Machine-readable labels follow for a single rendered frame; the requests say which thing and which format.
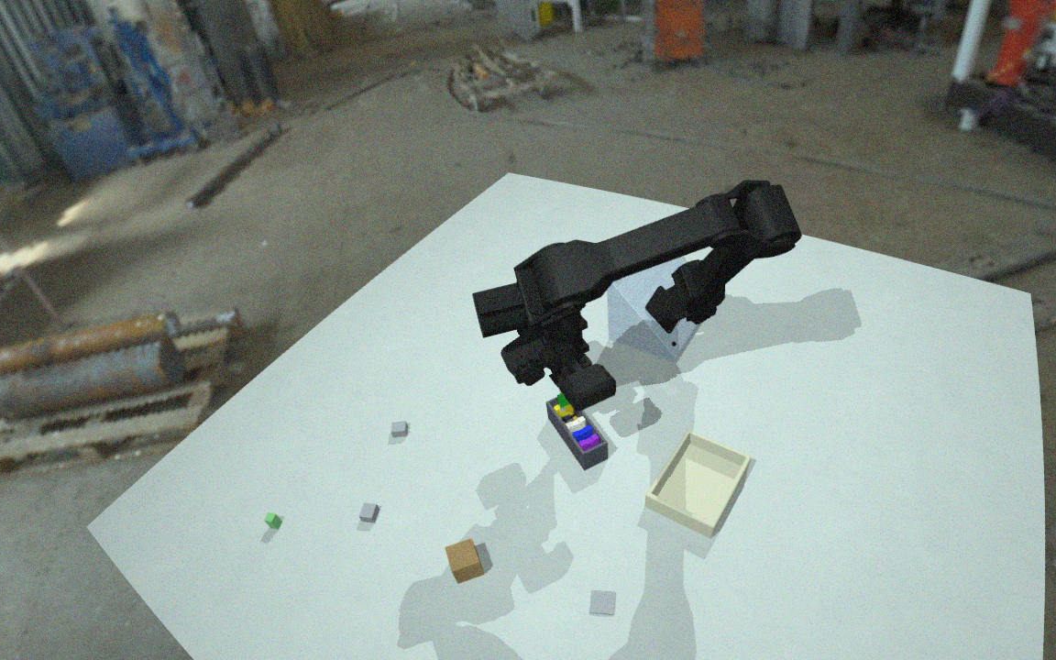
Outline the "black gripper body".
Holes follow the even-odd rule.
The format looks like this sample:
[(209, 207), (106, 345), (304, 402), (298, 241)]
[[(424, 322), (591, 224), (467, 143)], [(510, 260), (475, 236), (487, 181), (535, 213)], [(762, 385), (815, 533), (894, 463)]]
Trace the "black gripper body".
[(592, 365), (586, 355), (589, 344), (584, 341), (582, 329), (587, 329), (588, 322), (583, 316), (566, 327), (536, 327), (546, 343), (552, 344), (560, 359), (560, 373), (565, 379), (561, 384), (562, 392), (570, 406), (582, 411), (595, 402), (608, 400), (615, 394), (616, 381), (611, 374), (603, 365)]

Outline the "brown cube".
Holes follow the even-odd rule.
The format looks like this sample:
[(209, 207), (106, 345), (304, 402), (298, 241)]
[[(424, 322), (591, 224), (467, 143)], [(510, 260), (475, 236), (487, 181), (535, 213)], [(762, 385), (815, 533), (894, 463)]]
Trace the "brown cube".
[(457, 584), (485, 574), (472, 538), (456, 544), (449, 544), (445, 547), (445, 555), (449, 561), (452, 574), (456, 577)]

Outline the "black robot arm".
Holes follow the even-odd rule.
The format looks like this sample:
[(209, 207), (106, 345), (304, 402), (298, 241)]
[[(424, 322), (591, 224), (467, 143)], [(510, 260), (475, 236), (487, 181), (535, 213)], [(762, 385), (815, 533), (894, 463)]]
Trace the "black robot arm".
[[(737, 199), (734, 206), (730, 199)], [(546, 365), (561, 367), (538, 325), (573, 325), (586, 303), (602, 297), (612, 281), (710, 247), (706, 258), (690, 260), (672, 272), (674, 287), (658, 287), (645, 306), (671, 334), (679, 319), (700, 325), (715, 316), (728, 281), (752, 259), (795, 249), (802, 237), (781, 184), (744, 180), (728, 193), (714, 193), (685, 212), (627, 233), (598, 243), (542, 247), (514, 267), (515, 283), (472, 293), (480, 334), (485, 338), (533, 327), (501, 350), (517, 384), (532, 386), (544, 378)]]

